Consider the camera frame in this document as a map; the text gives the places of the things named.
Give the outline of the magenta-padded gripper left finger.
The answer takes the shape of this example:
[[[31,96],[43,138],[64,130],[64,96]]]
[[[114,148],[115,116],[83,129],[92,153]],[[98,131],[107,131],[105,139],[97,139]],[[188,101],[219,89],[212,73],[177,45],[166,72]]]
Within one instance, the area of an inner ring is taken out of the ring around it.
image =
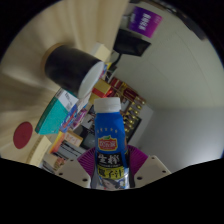
[[[92,148],[78,158],[67,160],[55,175],[83,188],[90,188],[94,169],[95,149]]]

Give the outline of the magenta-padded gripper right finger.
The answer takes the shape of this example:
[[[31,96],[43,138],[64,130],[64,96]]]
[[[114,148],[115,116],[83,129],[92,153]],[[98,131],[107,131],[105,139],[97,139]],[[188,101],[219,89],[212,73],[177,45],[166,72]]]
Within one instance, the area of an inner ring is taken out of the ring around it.
[[[131,145],[128,146],[128,150],[131,187],[143,187],[171,174],[157,156],[147,156]]]

